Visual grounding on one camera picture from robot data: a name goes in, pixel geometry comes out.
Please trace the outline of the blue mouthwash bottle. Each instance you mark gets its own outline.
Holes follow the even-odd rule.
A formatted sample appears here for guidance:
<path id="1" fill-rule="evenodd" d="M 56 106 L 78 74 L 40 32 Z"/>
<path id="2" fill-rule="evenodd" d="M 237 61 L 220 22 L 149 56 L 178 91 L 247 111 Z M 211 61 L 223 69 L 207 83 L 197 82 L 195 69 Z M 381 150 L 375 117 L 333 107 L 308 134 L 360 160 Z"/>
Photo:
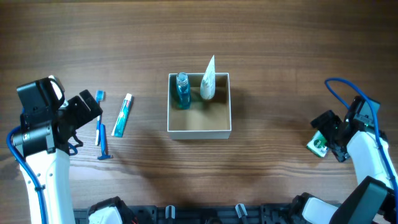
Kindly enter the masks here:
<path id="1" fill-rule="evenodd" d="M 177 94 L 179 98 L 180 108 L 187 110 L 191 103 L 190 82 L 188 75 L 180 72 L 176 77 Z"/>

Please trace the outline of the green soap box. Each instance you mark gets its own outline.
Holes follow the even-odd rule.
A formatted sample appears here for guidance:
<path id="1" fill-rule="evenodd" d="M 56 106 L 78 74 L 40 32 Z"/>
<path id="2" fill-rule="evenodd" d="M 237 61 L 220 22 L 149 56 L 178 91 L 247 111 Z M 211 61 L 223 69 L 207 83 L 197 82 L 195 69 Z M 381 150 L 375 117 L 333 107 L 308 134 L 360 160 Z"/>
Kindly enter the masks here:
<path id="1" fill-rule="evenodd" d="M 317 157 L 325 157 L 328 152 L 328 147 L 326 146 L 326 139 L 317 131 L 312 139 L 307 143 L 306 148 L 311 151 Z"/>

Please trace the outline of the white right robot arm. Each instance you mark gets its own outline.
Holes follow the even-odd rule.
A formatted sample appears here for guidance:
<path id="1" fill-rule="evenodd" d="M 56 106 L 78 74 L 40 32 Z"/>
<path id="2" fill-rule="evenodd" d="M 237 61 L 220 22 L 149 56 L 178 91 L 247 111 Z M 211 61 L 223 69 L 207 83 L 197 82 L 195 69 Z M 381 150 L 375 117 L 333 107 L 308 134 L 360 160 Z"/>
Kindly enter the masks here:
<path id="1" fill-rule="evenodd" d="M 340 205 L 333 205 L 309 193 L 294 198 L 287 218 L 292 223 L 373 223 L 381 215 L 389 223 L 397 223 L 397 181 L 388 153 L 384 131 L 377 131 L 374 115 L 378 101 L 355 96 L 348 112 L 340 119 L 328 110 L 311 125 L 322 135 L 338 162 L 353 161 L 357 187 Z"/>

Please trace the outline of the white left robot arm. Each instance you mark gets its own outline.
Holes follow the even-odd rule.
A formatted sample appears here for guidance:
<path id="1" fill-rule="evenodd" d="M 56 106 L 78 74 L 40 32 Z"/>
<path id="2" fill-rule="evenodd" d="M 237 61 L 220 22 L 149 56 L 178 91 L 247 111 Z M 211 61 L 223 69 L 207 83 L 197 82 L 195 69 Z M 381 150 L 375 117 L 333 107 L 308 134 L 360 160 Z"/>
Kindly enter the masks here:
<path id="1" fill-rule="evenodd" d="M 6 138 L 27 187 L 32 223 L 74 223 L 70 158 L 83 142 L 79 128 L 103 110 L 88 90 L 69 100 L 53 75 L 17 87 L 20 125 Z"/>

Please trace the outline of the white bamboo conditioner tube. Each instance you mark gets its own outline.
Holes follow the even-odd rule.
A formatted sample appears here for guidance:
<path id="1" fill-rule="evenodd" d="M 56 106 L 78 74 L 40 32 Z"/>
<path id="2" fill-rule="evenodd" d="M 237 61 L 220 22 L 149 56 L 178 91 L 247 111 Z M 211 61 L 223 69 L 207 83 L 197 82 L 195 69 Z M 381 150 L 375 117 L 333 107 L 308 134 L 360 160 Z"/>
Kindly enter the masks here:
<path id="1" fill-rule="evenodd" d="M 215 95 L 215 56 L 213 55 L 204 73 L 200 85 L 200 95 L 204 100 L 210 100 Z"/>

